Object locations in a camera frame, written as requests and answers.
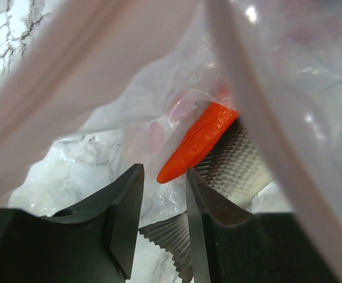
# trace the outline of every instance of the plastic bag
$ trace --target plastic bag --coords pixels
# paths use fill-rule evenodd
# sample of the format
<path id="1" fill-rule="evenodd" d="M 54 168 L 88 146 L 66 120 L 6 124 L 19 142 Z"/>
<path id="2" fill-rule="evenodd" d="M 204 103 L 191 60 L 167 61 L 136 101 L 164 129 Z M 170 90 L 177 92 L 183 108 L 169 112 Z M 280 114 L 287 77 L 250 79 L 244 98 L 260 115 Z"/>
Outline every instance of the plastic bag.
<path id="1" fill-rule="evenodd" d="M 98 2 L 105 6 L 97 11 Z M 0 206 L 57 137 L 75 141 L 85 134 L 150 121 L 172 109 L 180 96 L 222 102 L 213 97 L 222 73 L 199 4 L 141 0 L 110 6 L 97 1 L 87 9 L 84 1 L 66 2 L 0 85 Z M 120 15 L 114 23 L 102 16 L 112 12 Z M 155 24 L 160 18 L 162 23 Z M 105 29 L 78 30 L 98 21 Z M 70 26 L 73 29 L 64 33 Z M 111 142 L 99 139 L 101 144 Z M 61 145 L 54 143 L 48 157 L 54 152 L 57 159 L 67 159 L 63 151 L 69 149 Z M 91 186 L 96 190 L 100 183 Z"/>
<path id="2" fill-rule="evenodd" d="M 342 280 L 342 1 L 207 2 L 243 120 Z"/>

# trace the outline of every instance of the marble surface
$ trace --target marble surface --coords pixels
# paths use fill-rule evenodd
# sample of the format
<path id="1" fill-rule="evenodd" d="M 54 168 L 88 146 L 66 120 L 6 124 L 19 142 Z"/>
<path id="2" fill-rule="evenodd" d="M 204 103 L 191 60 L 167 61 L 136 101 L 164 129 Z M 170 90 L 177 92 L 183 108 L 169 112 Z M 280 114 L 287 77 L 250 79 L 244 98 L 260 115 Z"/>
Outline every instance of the marble surface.
<path id="1" fill-rule="evenodd" d="M 62 0 L 0 0 L 0 84 L 25 56 L 61 3 Z M 124 137 L 124 131 L 112 130 L 56 141 L 45 159 L 33 165 L 25 183 L 13 192 L 9 206 L 50 216 L 96 192 L 128 167 L 122 158 Z M 159 185 L 152 177 L 145 180 L 140 226 L 185 209 L 182 182 Z M 130 282 L 180 283 L 181 280 L 171 256 L 138 236 Z"/>

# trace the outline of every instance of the orange object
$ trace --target orange object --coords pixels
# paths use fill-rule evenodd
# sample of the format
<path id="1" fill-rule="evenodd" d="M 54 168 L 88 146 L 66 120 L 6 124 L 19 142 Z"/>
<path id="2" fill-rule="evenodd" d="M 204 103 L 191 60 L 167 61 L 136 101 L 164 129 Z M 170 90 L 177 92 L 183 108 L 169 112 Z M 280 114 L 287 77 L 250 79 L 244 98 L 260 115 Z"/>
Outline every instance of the orange object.
<path id="1" fill-rule="evenodd" d="M 225 88 L 218 96 L 229 92 Z M 212 150 L 224 132 L 238 118 L 238 112 L 212 102 L 185 134 L 182 142 L 158 174 L 157 181 L 167 183 L 187 168 L 195 167 Z"/>

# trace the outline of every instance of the black plastic part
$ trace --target black plastic part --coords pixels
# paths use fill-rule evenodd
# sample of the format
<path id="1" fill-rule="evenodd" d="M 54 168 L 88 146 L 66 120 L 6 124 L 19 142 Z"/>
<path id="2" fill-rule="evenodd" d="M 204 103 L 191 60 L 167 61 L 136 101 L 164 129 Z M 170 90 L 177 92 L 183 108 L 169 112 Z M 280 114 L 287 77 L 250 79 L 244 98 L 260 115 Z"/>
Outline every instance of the black plastic part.
<path id="1" fill-rule="evenodd" d="M 144 171 L 115 182 L 53 217 L 0 209 L 0 283 L 123 283 L 136 246 Z"/>
<path id="2" fill-rule="evenodd" d="M 187 172 L 195 283 L 334 283 L 291 213 L 253 215 Z"/>

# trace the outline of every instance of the clear plastic bag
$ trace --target clear plastic bag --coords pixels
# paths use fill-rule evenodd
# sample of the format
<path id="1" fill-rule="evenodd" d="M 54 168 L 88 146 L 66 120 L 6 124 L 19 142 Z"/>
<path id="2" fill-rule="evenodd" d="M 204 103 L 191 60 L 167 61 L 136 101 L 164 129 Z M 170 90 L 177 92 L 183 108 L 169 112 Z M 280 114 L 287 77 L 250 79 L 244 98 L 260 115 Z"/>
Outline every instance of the clear plastic bag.
<path id="1" fill-rule="evenodd" d="M 207 2 L 244 123 L 342 280 L 342 1 Z"/>
<path id="2" fill-rule="evenodd" d="M 105 6 L 95 10 L 100 2 Z M 0 206 L 7 205 L 16 187 L 21 186 L 18 191 L 22 193 L 35 187 L 32 203 L 16 194 L 10 206 L 38 214 L 44 210 L 40 208 L 45 205 L 43 200 L 48 199 L 44 212 L 52 214 L 72 201 L 59 202 L 50 188 L 68 190 L 74 184 L 79 192 L 89 183 L 85 190 L 92 193 L 129 165 L 115 155 L 103 163 L 98 159 L 87 162 L 83 170 L 89 173 L 77 174 L 82 169 L 78 169 L 81 159 L 73 156 L 74 143 L 82 152 L 93 148 L 91 156 L 96 148 L 104 155 L 115 140 L 105 131 L 116 129 L 114 136 L 119 137 L 125 127 L 146 127 L 148 121 L 166 116 L 176 142 L 183 135 L 181 128 L 188 127 L 186 122 L 177 126 L 194 111 L 196 101 L 226 100 L 214 96 L 224 77 L 212 52 L 201 1 L 141 0 L 111 6 L 97 1 L 84 6 L 81 0 L 65 2 L 0 85 Z M 104 13 L 120 16 L 107 22 Z M 98 21 L 104 29 L 93 29 Z M 81 33 L 78 29 L 83 25 L 91 28 Z M 70 26 L 73 29 L 64 33 Z M 152 128 L 160 128 L 158 121 L 151 123 Z M 165 148 L 164 156 L 172 146 L 163 144 L 162 150 Z M 109 171 L 110 177 L 96 178 L 103 174 L 100 168 L 114 158 L 120 162 Z M 52 166 L 62 170 L 52 171 Z"/>

